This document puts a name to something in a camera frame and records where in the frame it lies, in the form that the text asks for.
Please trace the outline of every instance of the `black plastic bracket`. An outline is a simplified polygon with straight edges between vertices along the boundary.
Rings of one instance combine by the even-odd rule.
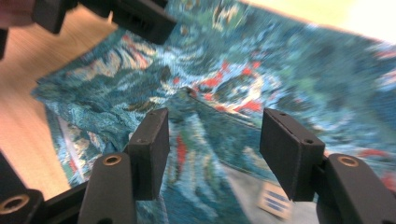
[[[6,43],[8,37],[8,30],[0,29],[0,60],[4,58],[6,52]]]
[[[136,222],[129,156],[113,153],[100,157],[93,165],[78,223]]]
[[[284,112],[265,108],[260,153],[289,199],[310,202],[314,165],[322,163],[324,143]]]
[[[134,202],[158,197],[168,153],[168,110],[150,111],[124,152],[96,160],[88,183],[44,202],[0,150],[0,223],[136,223]]]

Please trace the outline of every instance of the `teal fabric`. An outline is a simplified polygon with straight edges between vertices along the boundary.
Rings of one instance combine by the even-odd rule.
[[[163,199],[183,202],[168,217],[174,222],[191,211],[199,217],[193,222],[241,212],[226,197],[232,192],[219,162],[274,179],[259,153],[265,107],[294,116],[329,152],[364,159],[396,188],[394,46],[233,0],[173,0],[166,11],[177,27],[163,46],[119,29],[38,80],[33,96],[49,110],[72,185],[89,178],[99,155],[121,151],[148,111],[167,106],[172,148]],[[141,214],[159,220],[154,207]]]

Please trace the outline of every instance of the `wooden surface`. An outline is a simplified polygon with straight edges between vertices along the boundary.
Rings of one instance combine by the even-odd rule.
[[[244,1],[299,20],[396,43],[396,30],[392,28],[396,20],[390,13],[395,8],[393,0]],[[30,96],[30,91],[39,77],[77,58],[114,29],[79,8],[68,14],[59,36],[36,25],[10,32],[6,58],[0,62],[0,148],[25,184],[42,190],[46,199],[68,189],[68,185],[52,147],[43,105]]]
[[[0,148],[25,184],[46,199],[68,189],[50,139],[35,81],[86,52],[115,30],[83,8],[71,12],[60,35],[37,25],[12,29],[0,62]]]

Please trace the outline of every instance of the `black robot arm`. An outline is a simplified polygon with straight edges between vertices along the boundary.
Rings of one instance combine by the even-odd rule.
[[[100,17],[140,35],[154,44],[163,44],[176,25],[164,12],[167,0],[36,0],[32,19],[53,34],[59,34],[67,10],[84,5]],[[0,29],[0,60],[4,57],[7,30]]]

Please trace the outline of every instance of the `screw hole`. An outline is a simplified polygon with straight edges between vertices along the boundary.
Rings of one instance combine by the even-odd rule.
[[[104,165],[115,165],[121,161],[121,156],[108,156],[103,160]]]
[[[0,203],[0,215],[10,214],[23,208],[29,203],[29,196],[27,194],[20,194],[10,197]]]
[[[109,217],[102,218],[97,224],[113,224],[113,220]]]
[[[304,140],[307,144],[313,144],[314,143],[314,141],[312,141],[311,139],[305,139]]]
[[[338,157],[338,161],[343,163],[345,166],[351,166],[351,167],[359,166],[359,163],[355,159],[346,156]]]

